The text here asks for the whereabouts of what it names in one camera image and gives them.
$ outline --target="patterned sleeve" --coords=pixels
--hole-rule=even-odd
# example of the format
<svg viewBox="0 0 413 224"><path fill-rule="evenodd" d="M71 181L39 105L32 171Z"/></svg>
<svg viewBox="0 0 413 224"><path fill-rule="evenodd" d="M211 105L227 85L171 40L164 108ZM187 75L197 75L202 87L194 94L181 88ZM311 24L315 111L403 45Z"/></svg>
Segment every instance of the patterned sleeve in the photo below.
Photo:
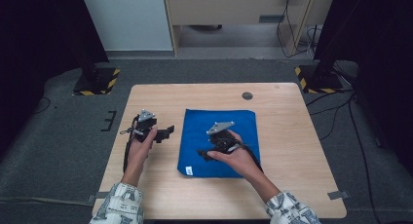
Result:
<svg viewBox="0 0 413 224"><path fill-rule="evenodd" d="M316 214L290 193L279 193L265 205L271 224L320 224Z"/></svg>
<svg viewBox="0 0 413 224"><path fill-rule="evenodd" d="M92 218L90 224L142 224L143 209L140 203L143 193L125 183L116 183Z"/></svg>

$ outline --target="blue cloth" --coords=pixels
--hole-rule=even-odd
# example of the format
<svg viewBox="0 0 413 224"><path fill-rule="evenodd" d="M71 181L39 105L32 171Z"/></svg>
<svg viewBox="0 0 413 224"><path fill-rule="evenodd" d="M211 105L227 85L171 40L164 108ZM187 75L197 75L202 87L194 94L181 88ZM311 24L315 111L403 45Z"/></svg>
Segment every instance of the blue cloth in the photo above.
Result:
<svg viewBox="0 0 413 224"><path fill-rule="evenodd" d="M225 163L215 160L206 162L197 150L209 150L207 131L215 124L234 122L229 128L238 133L255 157L260 161L255 113L249 110L190 110L185 111L182 139L177 169L184 175L194 177L241 177Z"/></svg>

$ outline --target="black and yellow tape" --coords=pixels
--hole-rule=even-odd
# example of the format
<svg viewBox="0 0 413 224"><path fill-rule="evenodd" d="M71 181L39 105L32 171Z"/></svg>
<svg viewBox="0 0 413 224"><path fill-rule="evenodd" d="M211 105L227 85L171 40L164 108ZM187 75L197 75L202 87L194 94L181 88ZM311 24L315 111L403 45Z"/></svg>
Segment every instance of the black and yellow tape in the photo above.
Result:
<svg viewBox="0 0 413 224"><path fill-rule="evenodd" d="M100 90L100 91L88 91L88 90L84 90L84 91L78 91L78 92L73 92L74 95L95 95L95 94L109 94L112 89L113 86L115 86L116 80L118 79L118 75L119 72L121 71L121 69L115 69L113 71L112 77L110 82L107 85L107 88L104 90Z"/></svg>
<svg viewBox="0 0 413 224"><path fill-rule="evenodd" d="M295 74L298 77L298 81L300 82L301 89L304 93L337 93L342 91L342 89L311 89L308 87L300 67L295 67Z"/></svg>

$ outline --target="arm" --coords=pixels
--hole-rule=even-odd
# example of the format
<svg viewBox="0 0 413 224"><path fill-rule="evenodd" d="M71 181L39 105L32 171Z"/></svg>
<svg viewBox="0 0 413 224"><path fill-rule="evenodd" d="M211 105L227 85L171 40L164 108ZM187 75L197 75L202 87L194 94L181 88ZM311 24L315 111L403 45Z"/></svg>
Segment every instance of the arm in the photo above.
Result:
<svg viewBox="0 0 413 224"><path fill-rule="evenodd" d="M237 140L241 137L229 131ZM264 202L271 224L310 223L319 224L316 214L306 205L298 202L290 193L283 193L256 166L251 156L243 148L232 154L209 151L207 154L215 160L224 162L248 181Z"/></svg>
<svg viewBox="0 0 413 224"><path fill-rule="evenodd" d="M153 128L143 143L132 138L124 176L120 183L112 187L90 223L143 223L143 209L140 206L143 193L137 190L137 184L156 133L157 129Z"/></svg>

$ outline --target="white wall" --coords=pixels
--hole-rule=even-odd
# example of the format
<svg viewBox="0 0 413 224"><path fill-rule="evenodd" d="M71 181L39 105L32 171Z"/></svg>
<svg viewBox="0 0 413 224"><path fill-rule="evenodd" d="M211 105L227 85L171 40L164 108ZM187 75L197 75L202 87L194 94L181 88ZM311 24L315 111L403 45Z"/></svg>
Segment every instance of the white wall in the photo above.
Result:
<svg viewBox="0 0 413 224"><path fill-rule="evenodd" d="M85 0L106 51L172 51L164 0Z"/></svg>

